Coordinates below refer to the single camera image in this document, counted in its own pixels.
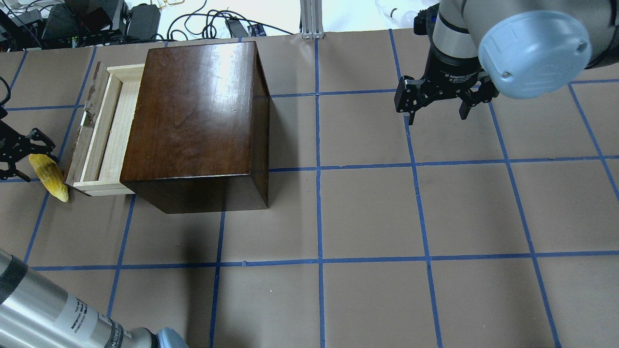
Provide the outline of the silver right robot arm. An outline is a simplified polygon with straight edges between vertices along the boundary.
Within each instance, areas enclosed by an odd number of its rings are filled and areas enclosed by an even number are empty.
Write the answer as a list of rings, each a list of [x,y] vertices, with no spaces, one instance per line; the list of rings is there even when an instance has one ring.
[[[460,119],[498,95],[532,99],[586,69],[618,61],[616,0],[441,0],[418,13],[429,51],[420,79],[402,76],[394,108],[409,115],[460,99]]]

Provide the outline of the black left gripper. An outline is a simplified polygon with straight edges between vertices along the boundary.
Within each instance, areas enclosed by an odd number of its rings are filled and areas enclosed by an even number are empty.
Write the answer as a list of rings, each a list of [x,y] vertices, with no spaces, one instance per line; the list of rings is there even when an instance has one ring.
[[[56,145],[44,132],[38,128],[33,128],[27,135],[22,135],[11,126],[7,125],[2,119],[8,112],[0,108],[0,154],[1,161],[7,164],[7,169],[0,170],[0,178],[9,180],[17,177],[26,182],[31,182],[31,178],[17,169],[16,163],[31,154],[42,154],[51,160],[59,162],[58,157],[52,154]]]

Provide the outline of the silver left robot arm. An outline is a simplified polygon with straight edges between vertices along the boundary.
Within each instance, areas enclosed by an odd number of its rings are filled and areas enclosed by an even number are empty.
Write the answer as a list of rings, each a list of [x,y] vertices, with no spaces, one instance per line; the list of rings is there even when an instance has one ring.
[[[185,348],[166,327],[125,329],[18,257],[1,252],[0,341],[3,348]]]

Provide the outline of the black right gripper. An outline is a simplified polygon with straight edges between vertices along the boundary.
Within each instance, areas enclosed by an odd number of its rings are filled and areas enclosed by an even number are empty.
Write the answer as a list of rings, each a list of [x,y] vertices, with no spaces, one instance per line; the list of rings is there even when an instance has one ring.
[[[481,82],[477,90],[470,89]],[[414,123],[415,114],[435,101],[437,96],[462,99],[458,114],[466,120],[470,110],[480,103],[489,103],[499,91],[481,67],[478,57],[456,58],[431,48],[422,79],[402,76],[394,96],[396,112],[408,113],[408,125]]]

